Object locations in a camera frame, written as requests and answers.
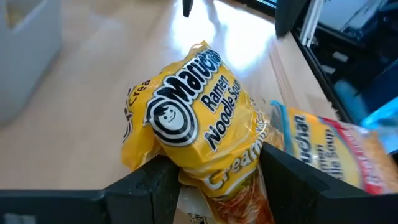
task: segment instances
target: wooden desk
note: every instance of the wooden desk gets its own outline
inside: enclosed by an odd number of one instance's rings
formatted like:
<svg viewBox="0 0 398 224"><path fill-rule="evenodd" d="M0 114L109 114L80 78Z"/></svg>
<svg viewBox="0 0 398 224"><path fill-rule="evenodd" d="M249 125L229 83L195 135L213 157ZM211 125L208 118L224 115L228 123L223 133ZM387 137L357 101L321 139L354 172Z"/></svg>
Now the wooden desk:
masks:
<svg viewBox="0 0 398 224"><path fill-rule="evenodd" d="M130 86L206 40L258 101L335 114L291 35L233 1L63 0L63 47L26 109L0 130L1 189L102 189L121 164Z"/></svg>

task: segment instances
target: instant noodle package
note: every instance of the instant noodle package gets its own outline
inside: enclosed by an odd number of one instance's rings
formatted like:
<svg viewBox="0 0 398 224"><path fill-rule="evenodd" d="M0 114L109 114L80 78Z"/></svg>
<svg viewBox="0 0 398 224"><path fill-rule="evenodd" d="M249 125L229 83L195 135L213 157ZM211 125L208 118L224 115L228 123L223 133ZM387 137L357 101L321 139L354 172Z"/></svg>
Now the instant noodle package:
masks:
<svg viewBox="0 0 398 224"><path fill-rule="evenodd" d="M396 167L371 134L272 108L260 111L220 56L196 44L129 90L122 161L136 170L164 153L181 167L180 182L198 187L217 223L274 223L259 168L264 141L368 192L398 189Z"/></svg>

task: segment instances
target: yellow ramen package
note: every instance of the yellow ramen package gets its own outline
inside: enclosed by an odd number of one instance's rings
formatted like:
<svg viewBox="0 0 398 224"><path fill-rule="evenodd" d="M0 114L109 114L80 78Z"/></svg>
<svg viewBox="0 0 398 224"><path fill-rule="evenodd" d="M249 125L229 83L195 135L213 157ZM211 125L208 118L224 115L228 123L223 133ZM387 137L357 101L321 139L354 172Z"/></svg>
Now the yellow ramen package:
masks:
<svg viewBox="0 0 398 224"><path fill-rule="evenodd" d="M271 144L370 194L398 192L397 167L376 133L272 104L270 136L280 133L283 144Z"/></svg>
<svg viewBox="0 0 398 224"><path fill-rule="evenodd" d="M160 148L197 186L218 223L273 223L259 154L269 120L206 42L129 90L123 163L136 170Z"/></svg>

